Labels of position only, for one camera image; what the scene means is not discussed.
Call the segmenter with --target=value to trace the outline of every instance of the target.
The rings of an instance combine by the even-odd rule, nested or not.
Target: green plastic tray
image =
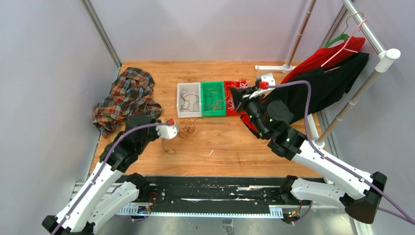
[[[226,115],[225,87],[223,82],[201,82],[202,116]]]

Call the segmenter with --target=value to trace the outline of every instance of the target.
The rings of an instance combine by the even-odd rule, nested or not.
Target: red plastic tray
[[[242,86],[247,85],[246,80],[237,80],[237,81],[224,81],[223,84],[225,85],[225,100],[226,100],[226,115],[241,115],[245,114],[245,112],[237,113],[235,112],[235,107],[233,105],[233,99],[231,94],[231,87],[242,88]]]

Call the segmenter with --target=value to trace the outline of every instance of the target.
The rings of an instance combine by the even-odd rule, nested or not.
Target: black wire
[[[186,89],[182,89],[182,92],[180,92],[180,97],[183,99],[184,102],[183,102],[183,105],[180,106],[180,110],[187,110],[189,112],[198,112],[195,109],[195,104],[198,104],[199,103],[199,96],[197,96],[196,94],[187,94],[185,96],[185,94],[187,94],[187,90]],[[197,97],[197,101],[194,102],[194,104],[193,104],[193,111],[191,111],[189,109],[189,107],[190,107],[190,101],[188,99],[185,99],[185,97],[187,97],[189,95],[194,95],[195,97]],[[185,108],[184,105],[186,104],[186,101],[189,103],[189,105]]]

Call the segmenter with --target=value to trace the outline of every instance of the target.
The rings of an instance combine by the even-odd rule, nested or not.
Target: cloth
[[[134,114],[160,117],[163,109],[151,95],[155,82],[146,71],[128,67],[112,83],[110,94],[93,109],[93,124],[104,138]]]
[[[327,71],[322,67],[303,73],[292,81],[306,80],[311,84],[311,98],[308,113],[315,113],[339,101],[344,93],[348,93],[357,77],[368,62],[369,54],[355,53],[333,67],[339,68]],[[263,100],[263,107],[267,107],[274,100],[281,100],[287,105],[294,118],[291,123],[304,118],[305,103],[307,100],[307,87],[295,85],[275,89]],[[247,115],[241,116],[244,124],[259,138],[257,130],[251,124]]]
[[[366,39],[362,37],[351,37],[349,43],[346,45],[346,48],[350,50],[360,51],[363,47],[363,44],[365,44],[365,40]],[[345,43],[346,42],[343,42],[335,47],[318,49],[316,53],[296,66],[289,74],[287,74],[281,83],[286,83],[302,73],[321,67],[324,62],[326,62],[328,59],[330,59],[330,57],[342,49]],[[348,57],[352,56],[353,54],[355,53],[347,50],[342,50],[336,57],[325,64],[323,69],[333,67]]]

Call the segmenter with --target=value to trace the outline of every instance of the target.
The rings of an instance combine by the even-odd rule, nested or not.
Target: clothes hanger
[[[347,44],[349,43],[349,41],[350,41],[350,39],[351,39],[351,37],[354,35],[354,33],[360,28],[360,26],[364,23],[366,21],[366,19],[364,19],[362,22],[360,22],[360,24],[359,25],[357,25],[357,27],[354,29],[354,31],[353,31],[353,33],[351,34],[351,36],[348,38],[348,40],[346,41],[346,43],[343,45],[343,47],[339,50],[339,51],[337,51],[336,52],[336,54],[334,54],[332,57],[330,57],[330,59],[328,59],[326,62],[324,62],[323,64],[322,64],[322,67],[324,67],[324,65],[326,65],[330,60],[332,60],[336,55],[338,55],[342,50],[347,50],[347,51],[351,51],[351,52],[354,52],[354,53],[359,53],[358,51],[355,51],[355,50],[350,50],[350,49],[347,49],[346,48],[346,46],[347,46]]]
[[[346,19],[346,28],[343,30],[343,33],[341,33],[339,36],[335,37],[333,40],[331,40],[330,42],[327,43],[327,45],[325,45],[325,48],[328,48],[329,46],[335,44],[336,42],[343,40],[346,41],[347,39],[349,39],[349,35],[346,34],[346,29],[349,27],[349,24],[347,23],[347,21],[349,20],[349,18],[353,15],[356,14],[362,14],[362,17],[364,18],[365,15],[363,14],[363,12],[355,12],[353,14],[351,14],[347,19]]]

